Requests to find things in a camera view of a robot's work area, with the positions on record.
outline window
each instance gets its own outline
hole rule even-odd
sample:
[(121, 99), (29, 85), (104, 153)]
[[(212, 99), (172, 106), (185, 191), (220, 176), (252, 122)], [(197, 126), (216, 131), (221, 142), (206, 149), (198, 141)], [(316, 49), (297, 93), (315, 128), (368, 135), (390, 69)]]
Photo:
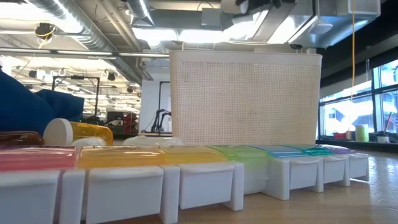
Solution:
[(398, 84), (398, 60), (375, 68), (374, 74), (376, 80), (380, 80), (376, 88)]
[(383, 130), (387, 128), (389, 133), (398, 133), (398, 91), (382, 94), (382, 120)]
[[(370, 81), (367, 81), (367, 82), (364, 82), (364, 83), (354, 86), (353, 95), (358, 94), (358, 93), (363, 93), (365, 91), (371, 91), (371, 90), (372, 90), (372, 81), (370, 80)], [(346, 96), (351, 96), (351, 87), (347, 88), (341, 92), (335, 93), (333, 95), (324, 97), (321, 101), (326, 102), (326, 101), (335, 100), (335, 99), (338, 99), (341, 97), (346, 97)]]
[(355, 126), (359, 124), (367, 124), (369, 132), (374, 132), (371, 96), (355, 98), (352, 104), (350, 99), (326, 104), (323, 107), (323, 114), (325, 117), (324, 135), (332, 136), (333, 133), (345, 133), (348, 131), (348, 127), (350, 131), (355, 131)]
[[(398, 133), (398, 60), (371, 71), (359, 81), (356, 79), (356, 82), (361, 84), (352, 88), (352, 103), (351, 88), (320, 100), (320, 136), (333, 136), (333, 133), (345, 133), (347, 130), (355, 131), (355, 126), (360, 124), (367, 124), (370, 133), (384, 130)], [(339, 85), (347, 86), (346, 84), (337, 83), (325, 91), (333, 91), (332, 88), (338, 89)]]

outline white bottle cap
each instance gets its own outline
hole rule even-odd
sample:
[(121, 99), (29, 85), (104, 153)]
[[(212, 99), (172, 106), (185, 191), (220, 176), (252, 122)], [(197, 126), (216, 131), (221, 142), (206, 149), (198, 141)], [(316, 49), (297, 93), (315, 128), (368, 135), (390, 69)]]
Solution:
[(73, 142), (72, 125), (67, 119), (55, 118), (44, 130), (44, 144), (51, 146), (70, 146)]

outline white storage bin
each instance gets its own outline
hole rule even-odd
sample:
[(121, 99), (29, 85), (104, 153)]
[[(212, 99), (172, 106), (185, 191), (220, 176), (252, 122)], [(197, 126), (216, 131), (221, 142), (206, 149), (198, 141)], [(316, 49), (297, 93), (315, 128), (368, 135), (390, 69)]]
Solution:
[(224, 154), (230, 161), (244, 164), (244, 194), (262, 192), (268, 179), (268, 155), (261, 149), (249, 146), (208, 146)]
[(173, 137), (185, 144), (313, 144), (321, 64), (313, 54), (173, 51)]
[(62, 174), (62, 184), (58, 183), (62, 186), (57, 199), (60, 205), (58, 224), (80, 223), (85, 175), (84, 170), (66, 170)]
[(318, 173), (318, 159), (291, 160), (290, 162), (290, 189), (301, 189), (316, 184)]
[(323, 192), (323, 159), (295, 157), (269, 160), (269, 180), (264, 194), (280, 200), (290, 198), (290, 190), (309, 187)]
[(325, 184), (339, 182), (348, 187), (349, 182), (349, 160), (346, 155), (323, 156), (323, 182)]
[(0, 223), (52, 224), (60, 171), (0, 173)]
[(350, 177), (369, 181), (369, 155), (363, 153), (348, 154)]
[(215, 203), (231, 202), (236, 210), (243, 209), (243, 165), (215, 162), (205, 164), (181, 164), (180, 208), (193, 208)]
[(86, 223), (158, 214), (164, 170), (158, 166), (89, 171)]
[(180, 172), (177, 166), (161, 166), (164, 170), (160, 219), (164, 224), (178, 222), (178, 195), (180, 193)]

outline fluorescent light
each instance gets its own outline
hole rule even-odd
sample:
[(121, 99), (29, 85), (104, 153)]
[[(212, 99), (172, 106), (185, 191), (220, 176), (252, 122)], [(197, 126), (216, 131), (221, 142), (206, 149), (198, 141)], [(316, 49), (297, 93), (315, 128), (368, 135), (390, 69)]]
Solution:
[(12, 52), (12, 53), (32, 53), (32, 54), (49, 54), (51, 51), (49, 50), (41, 50), (41, 49), (13, 49), (0, 47), (0, 52)]
[(146, 40), (148, 42), (160, 42), (163, 40), (177, 40), (177, 32), (173, 29), (141, 29), (132, 28), (137, 39)]
[(111, 56), (111, 52), (89, 52), (89, 51), (77, 51), (77, 50), (59, 50), (59, 54), (72, 54), (72, 55), (93, 55), (93, 56)]
[(225, 39), (223, 32), (219, 30), (183, 30), (180, 40), (187, 43), (220, 43)]
[(284, 44), (295, 33), (296, 26), (293, 18), (290, 16), (285, 19), (283, 23), (275, 30), (271, 38), (267, 41), (268, 44)]
[(234, 24), (223, 31), (228, 40), (243, 40), (248, 30), (254, 25), (254, 21), (246, 21)]
[(255, 23), (251, 30), (246, 34), (246, 40), (252, 39), (254, 37), (254, 34), (256, 34), (257, 30), (259, 30), (264, 19), (266, 19), (268, 12), (268, 10), (264, 10), (253, 15), (253, 20), (255, 21)]
[(125, 57), (149, 57), (149, 58), (169, 58), (168, 54), (152, 54), (152, 53), (119, 53)]
[(314, 16), (307, 24), (305, 24), (296, 34), (293, 35), (292, 38), (288, 40), (288, 43), (292, 43), (298, 37), (300, 37), (314, 22), (318, 20), (318, 16)]
[(68, 85), (67, 88), (69, 88), (71, 90), (75, 90), (75, 91), (80, 91), (80, 88), (75, 85)]

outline ceiling light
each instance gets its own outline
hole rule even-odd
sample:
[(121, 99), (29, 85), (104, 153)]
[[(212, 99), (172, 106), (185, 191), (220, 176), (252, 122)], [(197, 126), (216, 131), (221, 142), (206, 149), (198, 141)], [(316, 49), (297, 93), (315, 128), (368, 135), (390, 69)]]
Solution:
[(262, 12), (257, 12), (256, 14), (253, 15), (253, 20), (255, 22), (251, 30), (248, 32), (248, 34), (246, 34), (246, 40), (252, 39), (254, 37), (254, 34), (256, 34), (257, 30), (259, 30), (264, 19), (266, 19), (268, 12), (269, 12), (268, 10), (264, 10)]
[(42, 49), (16, 49), (9, 47), (0, 47), (0, 52), (8, 52), (8, 53), (26, 53), (26, 54), (50, 54), (50, 50), (42, 50)]
[(77, 87), (77, 86), (74, 86), (74, 85), (68, 85), (67, 86), (67, 89), (68, 90), (75, 90), (75, 91), (80, 91), (80, 88), (79, 87)]
[(177, 40), (177, 32), (173, 29), (141, 29), (132, 28), (137, 39), (146, 41), (163, 41), (163, 40)]
[(293, 18), (288, 17), (275, 30), (274, 34), (267, 41), (268, 44), (284, 44), (296, 33), (296, 25)]
[(288, 43), (292, 43), (298, 37), (300, 37), (314, 22), (318, 20), (318, 16), (314, 16), (307, 24), (305, 24), (296, 34), (293, 35), (292, 38), (288, 40)]
[(90, 52), (90, 51), (78, 51), (78, 50), (59, 50), (58, 53), (66, 55), (112, 56), (111, 52)]
[(127, 92), (128, 92), (128, 93), (132, 93), (133, 91), (134, 91), (134, 90), (132, 89), (131, 86), (127, 87)]
[(253, 25), (254, 21), (240, 22), (225, 29), (223, 34), (228, 40), (243, 40)]
[(183, 30), (180, 40), (187, 43), (220, 43), (227, 40), (220, 30)]
[(46, 74), (45, 70), (37, 69), (36, 74), (36, 78), (39, 80), (52, 81), (52, 77), (49, 77), (49, 75)]
[(109, 72), (108, 73), (108, 80), (109, 81), (114, 81), (116, 77), (114, 76), (114, 72)]
[(36, 78), (36, 76), (37, 76), (37, 71), (35, 71), (35, 70), (29, 71), (29, 77)]

